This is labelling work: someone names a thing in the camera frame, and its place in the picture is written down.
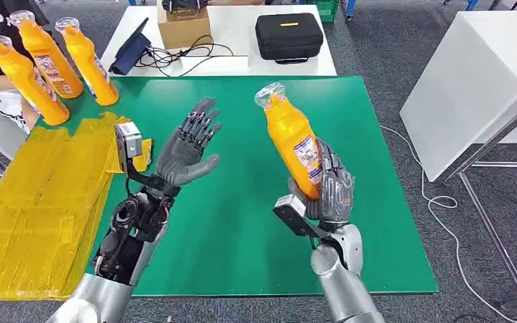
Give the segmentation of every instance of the green tabletop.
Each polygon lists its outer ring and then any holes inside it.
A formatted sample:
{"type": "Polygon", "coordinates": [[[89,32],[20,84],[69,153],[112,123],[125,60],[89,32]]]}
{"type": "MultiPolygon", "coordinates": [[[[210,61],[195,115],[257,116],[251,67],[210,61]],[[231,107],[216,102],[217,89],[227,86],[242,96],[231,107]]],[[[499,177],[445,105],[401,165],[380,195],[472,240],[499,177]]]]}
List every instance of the green tabletop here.
{"type": "MultiPolygon", "coordinates": [[[[203,96],[217,99],[223,123],[205,155],[221,161],[185,186],[168,231],[135,295],[291,295],[321,293],[310,268],[310,243],[272,212],[287,194],[289,173],[272,144],[255,93],[274,81],[310,120],[355,176],[351,220],[364,240],[361,277],[372,293],[438,291],[361,77],[114,77],[120,100],[109,107],[89,92],[65,101],[63,126],[111,111],[128,116],[153,139],[154,160],[172,129],[203,96]]],[[[152,172],[155,163],[150,165],[152,172]]],[[[114,207],[126,197],[124,176],[112,180],[92,249],[114,207]]]]}

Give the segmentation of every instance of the black carrying case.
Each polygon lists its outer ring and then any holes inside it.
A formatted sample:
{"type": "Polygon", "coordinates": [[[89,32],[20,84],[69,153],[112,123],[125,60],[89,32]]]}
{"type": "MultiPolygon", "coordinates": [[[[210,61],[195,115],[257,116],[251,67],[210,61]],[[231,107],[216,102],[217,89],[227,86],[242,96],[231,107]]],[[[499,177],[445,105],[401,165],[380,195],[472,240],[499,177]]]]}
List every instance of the black carrying case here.
{"type": "Polygon", "coordinates": [[[305,62],[318,55],[324,42],[311,13],[260,15],[254,31],[261,57],[279,64],[305,62]]]}

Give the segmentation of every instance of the case handle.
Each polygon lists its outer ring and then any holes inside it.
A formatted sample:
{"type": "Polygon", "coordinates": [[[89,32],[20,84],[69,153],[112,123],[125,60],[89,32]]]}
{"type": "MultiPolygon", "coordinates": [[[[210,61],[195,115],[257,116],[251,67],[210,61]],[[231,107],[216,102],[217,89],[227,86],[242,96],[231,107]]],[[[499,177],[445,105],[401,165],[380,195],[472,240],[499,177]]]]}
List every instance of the case handle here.
{"type": "Polygon", "coordinates": [[[305,58],[305,59],[275,59],[275,62],[280,65],[300,64],[300,63],[308,62],[308,58],[305,58]]]}

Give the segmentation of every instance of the cardboard box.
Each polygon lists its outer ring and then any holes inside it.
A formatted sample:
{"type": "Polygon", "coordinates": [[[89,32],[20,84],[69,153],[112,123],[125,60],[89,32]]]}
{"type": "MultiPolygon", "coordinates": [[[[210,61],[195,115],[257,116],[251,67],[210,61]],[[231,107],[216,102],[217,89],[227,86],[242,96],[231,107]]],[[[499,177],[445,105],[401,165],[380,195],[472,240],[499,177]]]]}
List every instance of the cardboard box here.
{"type": "MultiPolygon", "coordinates": [[[[201,36],[211,34],[207,8],[199,10],[199,14],[190,18],[179,18],[164,10],[158,1],[158,26],[166,49],[189,47],[201,36]]],[[[211,42],[204,38],[198,42],[211,42]]]]}

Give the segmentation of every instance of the bottle with label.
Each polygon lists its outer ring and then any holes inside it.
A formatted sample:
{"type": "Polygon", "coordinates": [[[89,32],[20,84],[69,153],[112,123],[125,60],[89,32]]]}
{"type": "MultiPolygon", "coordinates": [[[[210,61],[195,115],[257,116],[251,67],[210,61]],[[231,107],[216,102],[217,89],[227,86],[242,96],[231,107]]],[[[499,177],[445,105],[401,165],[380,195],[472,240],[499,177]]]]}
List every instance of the bottle with label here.
{"type": "Polygon", "coordinates": [[[19,28],[23,45],[34,59],[40,74],[58,95],[65,99],[82,93],[82,82],[53,38],[34,21],[34,14],[19,10],[11,14],[11,22],[19,28]]]}
{"type": "Polygon", "coordinates": [[[265,86],[254,102],[264,108],[269,135],[292,178],[309,199],[318,199],[322,164],[308,119],[290,104],[282,83],[265,86]]]}
{"type": "Polygon", "coordinates": [[[90,88],[96,102],[107,106],[118,101],[118,90],[110,82],[108,72],[94,53],[94,44],[80,31],[76,18],[64,17],[55,23],[55,29],[64,37],[66,48],[90,88]]]}
{"type": "Polygon", "coordinates": [[[47,124],[56,126],[68,120],[70,113],[52,87],[42,79],[30,59],[13,48],[11,39],[6,36],[0,36],[0,67],[47,124]]]}

